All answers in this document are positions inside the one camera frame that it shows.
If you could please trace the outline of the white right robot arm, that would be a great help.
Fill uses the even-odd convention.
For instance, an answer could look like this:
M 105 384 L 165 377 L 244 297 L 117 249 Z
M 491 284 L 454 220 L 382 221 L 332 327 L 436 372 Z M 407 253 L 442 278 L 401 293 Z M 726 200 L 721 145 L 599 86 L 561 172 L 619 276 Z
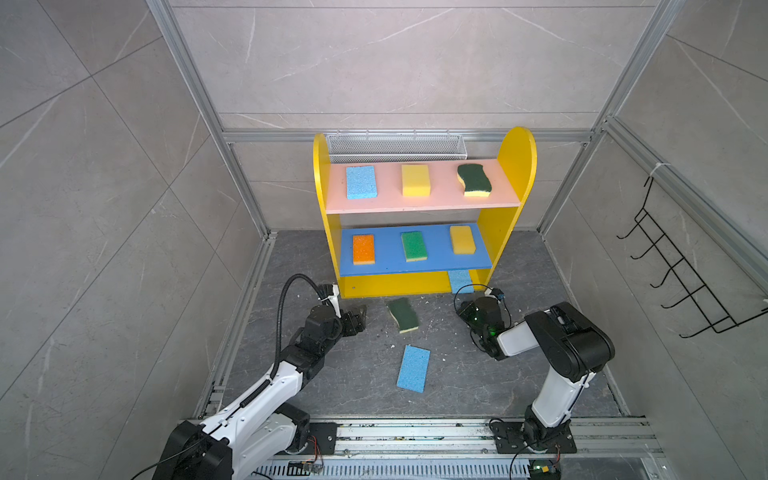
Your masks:
M 549 370 L 544 384 L 521 422 L 491 420 L 501 452 L 575 450 L 570 432 L 573 407 L 595 375 L 614 358 L 611 339 L 568 302 L 535 311 L 506 325 L 506 304 L 494 291 L 455 307 L 476 346 L 501 361 L 529 350 L 543 352 Z

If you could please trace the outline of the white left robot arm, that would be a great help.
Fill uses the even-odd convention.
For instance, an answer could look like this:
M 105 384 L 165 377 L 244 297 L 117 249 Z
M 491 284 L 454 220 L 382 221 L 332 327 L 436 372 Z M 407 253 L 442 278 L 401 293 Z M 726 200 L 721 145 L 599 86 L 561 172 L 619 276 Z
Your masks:
M 184 421 L 172 431 L 155 467 L 155 479 L 245 479 L 280 452 L 300 453 L 310 416 L 289 404 L 322 369 L 343 337 L 366 328 L 367 308 L 313 307 L 268 372 L 217 414 Z

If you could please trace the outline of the orange sponge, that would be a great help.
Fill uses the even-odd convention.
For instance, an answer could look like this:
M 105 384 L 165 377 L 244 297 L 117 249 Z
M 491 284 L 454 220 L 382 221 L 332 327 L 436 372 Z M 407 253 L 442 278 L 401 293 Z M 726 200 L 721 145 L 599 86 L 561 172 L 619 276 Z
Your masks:
M 375 238 L 373 235 L 354 235 L 352 245 L 354 265 L 373 265 L 376 263 Z

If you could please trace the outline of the bright green sponge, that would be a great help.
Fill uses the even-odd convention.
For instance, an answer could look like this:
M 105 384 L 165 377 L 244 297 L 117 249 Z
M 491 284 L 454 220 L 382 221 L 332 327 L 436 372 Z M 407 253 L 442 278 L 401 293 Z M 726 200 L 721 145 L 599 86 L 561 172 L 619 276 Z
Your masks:
M 424 261 L 428 259 L 426 244 L 421 231 L 409 231 L 401 234 L 405 260 L 407 262 Z

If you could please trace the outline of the yellow sponge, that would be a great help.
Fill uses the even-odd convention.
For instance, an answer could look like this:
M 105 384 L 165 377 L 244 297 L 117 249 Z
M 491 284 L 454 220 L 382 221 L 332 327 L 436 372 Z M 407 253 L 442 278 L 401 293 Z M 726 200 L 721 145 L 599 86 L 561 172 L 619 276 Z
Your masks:
M 476 244 L 473 230 L 469 225 L 454 225 L 450 227 L 452 250 L 455 255 L 474 255 Z
M 401 166 L 402 195 L 408 198 L 429 197 L 431 181 L 429 166 L 426 164 L 404 164 Z

